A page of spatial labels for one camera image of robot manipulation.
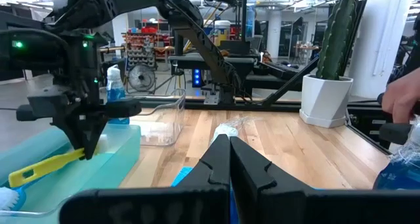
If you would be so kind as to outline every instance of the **green cactus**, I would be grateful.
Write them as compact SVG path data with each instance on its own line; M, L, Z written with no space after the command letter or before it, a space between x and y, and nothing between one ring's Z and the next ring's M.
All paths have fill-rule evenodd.
M334 5L322 41L317 78L339 80L338 72L347 49L354 8L354 0L340 0Z

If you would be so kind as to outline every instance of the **white planter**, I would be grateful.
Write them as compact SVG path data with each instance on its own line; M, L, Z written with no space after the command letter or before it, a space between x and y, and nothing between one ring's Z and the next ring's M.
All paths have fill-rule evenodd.
M348 95L353 79L317 79L311 75L303 77L302 107L299 115L310 125L325 128L344 125Z

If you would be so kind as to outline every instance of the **yellow brush handle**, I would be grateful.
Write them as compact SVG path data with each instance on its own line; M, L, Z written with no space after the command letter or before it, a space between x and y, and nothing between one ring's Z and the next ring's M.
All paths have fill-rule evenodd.
M40 161L36 164L30 165L26 168L22 168L18 171L9 174L9 185L10 187L20 187L34 181L46 174L56 171L64 167L67 163L73 162L85 155L84 148L79 148L73 152L69 152L62 155L52 156L46 160Z

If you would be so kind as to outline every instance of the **wooden tabletop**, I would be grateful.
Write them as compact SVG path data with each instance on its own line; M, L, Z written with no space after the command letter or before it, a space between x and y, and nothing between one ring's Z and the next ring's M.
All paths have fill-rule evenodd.
M389 159L345 126L306 125L298 113L186 110L173 146L141 146L140 159L121 187L167 187L183 166L194 167L216 127L249 117L239 138L308 185L325 189L370 189Z

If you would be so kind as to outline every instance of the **person's hand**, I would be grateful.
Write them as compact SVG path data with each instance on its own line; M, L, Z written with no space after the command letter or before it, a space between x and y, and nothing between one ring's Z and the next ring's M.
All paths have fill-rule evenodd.
M388 85L382 99L382 110L392 114L394 123L409 123L413 107L419 100L420 68Z

